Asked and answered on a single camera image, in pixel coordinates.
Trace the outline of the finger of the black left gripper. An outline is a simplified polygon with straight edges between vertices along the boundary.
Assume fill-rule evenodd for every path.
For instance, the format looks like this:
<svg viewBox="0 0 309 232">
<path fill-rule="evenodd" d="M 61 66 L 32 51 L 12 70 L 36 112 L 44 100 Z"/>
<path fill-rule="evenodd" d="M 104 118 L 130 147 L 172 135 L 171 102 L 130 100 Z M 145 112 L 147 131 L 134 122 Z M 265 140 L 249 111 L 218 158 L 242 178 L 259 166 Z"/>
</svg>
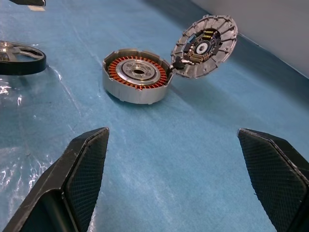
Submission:
<svg viewBox="0 0 309 232">
<path fill-rule="evenodd" d="M 27 5 L 27 6 L 46 6 L 46 0 L 9 0 L 17 5 Z"/>
</svg>

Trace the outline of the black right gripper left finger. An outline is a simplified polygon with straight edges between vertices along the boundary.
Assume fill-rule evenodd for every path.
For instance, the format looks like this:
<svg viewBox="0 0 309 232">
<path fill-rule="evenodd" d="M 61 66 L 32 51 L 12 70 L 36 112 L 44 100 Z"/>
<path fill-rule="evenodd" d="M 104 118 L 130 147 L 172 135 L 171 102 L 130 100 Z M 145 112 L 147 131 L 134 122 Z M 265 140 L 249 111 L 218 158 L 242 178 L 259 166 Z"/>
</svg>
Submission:
<svg viewBox="0 0 309 232">
<path fill-rule="evenodd" d="M 39 177 L 5 232 L 85 232 L 101 187 L 109 129 L 75 137 Z"/>
</svg>

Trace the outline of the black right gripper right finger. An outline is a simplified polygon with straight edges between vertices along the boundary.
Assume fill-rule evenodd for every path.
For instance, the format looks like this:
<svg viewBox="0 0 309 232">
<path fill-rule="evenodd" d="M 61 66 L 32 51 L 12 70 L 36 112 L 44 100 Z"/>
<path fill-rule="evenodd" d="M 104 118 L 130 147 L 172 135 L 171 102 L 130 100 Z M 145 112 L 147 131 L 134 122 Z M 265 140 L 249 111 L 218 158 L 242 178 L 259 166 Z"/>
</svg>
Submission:
<svg viewBox="0 0 309 232">
<path fill-rule="evenodd" d="M 278 232 L 309 230 L 309 163 L 285 139 L 240 128 L 237 137 L 255 194 Z"/>
</svg>

